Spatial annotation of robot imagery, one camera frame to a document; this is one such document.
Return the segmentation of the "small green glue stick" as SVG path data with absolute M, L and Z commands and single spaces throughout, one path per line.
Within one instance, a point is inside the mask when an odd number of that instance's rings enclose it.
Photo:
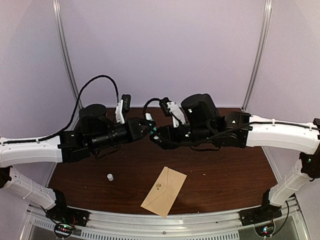
M 152 135 L 157 130 L 156 122 L 153 120 L 152 115 L 149 112 L 145 113 L 145 118 L 149 121 L 150 134 Z

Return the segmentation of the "brown kraft envelope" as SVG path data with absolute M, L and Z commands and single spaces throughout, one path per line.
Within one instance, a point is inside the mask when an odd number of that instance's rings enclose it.
M 140 207 L 166 218 L 186 178 L 186 174 L 165 166 Z

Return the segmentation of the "white glue stick cap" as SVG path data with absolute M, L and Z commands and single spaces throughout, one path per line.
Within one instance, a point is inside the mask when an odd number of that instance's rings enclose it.
M 114 176 L 111 173 L 109 173 L 107 174 L 107 179 L 111 182 L 114 180 Z

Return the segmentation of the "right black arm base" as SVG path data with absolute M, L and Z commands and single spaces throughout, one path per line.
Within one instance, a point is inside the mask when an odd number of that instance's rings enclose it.
M 269 193 L 270 189 L 263 194 L 261 206 L 244 209 L 239 212 L 242 226 L 271 221 L 282 216 L 282 207 L 271 205 Z

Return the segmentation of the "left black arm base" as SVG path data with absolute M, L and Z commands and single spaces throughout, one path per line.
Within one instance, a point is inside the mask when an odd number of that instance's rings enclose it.
M 53 189 L 53 192 L 54 206 L 46 210 L 46 216 L 54 221 L 86 227 L 90 213 L 86 210 L 68 207 L 64 194 L 57 189 Z

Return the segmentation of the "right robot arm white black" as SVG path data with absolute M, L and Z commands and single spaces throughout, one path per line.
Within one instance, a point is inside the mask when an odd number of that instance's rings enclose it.
M 172 124 L 152 130 L 150 140 L 163 150 L 195 148 L 212 144 L 224 147 L 273 147 L 299 151 L 294 167 L 277 185 L 268 189 L 256 210 L 259 220 L 268 220 L 285 201 L 308 181 L 320 177 L 320 120 L 295 123 L 232 111 L 221 116 L 207 93 L 191 95 L 177 106 L 167 98 L 159 105 Z

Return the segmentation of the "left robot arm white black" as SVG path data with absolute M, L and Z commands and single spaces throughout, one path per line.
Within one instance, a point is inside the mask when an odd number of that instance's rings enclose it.
M 109 147 L 139 141 L 155 126 L 144 118 L 125 119 L 121 105 L 116 107 L 116 122 L 107 117 L 107 111 L 102 104 L 91 104 L 79 111 L 74 130 L 43 140 L 1 138 L 0 187 L 52 211 L 61 222 L 69 221 L 72 211 L 62 192 L 32 181 L 13 166 L 36 162 L 76 163 Z

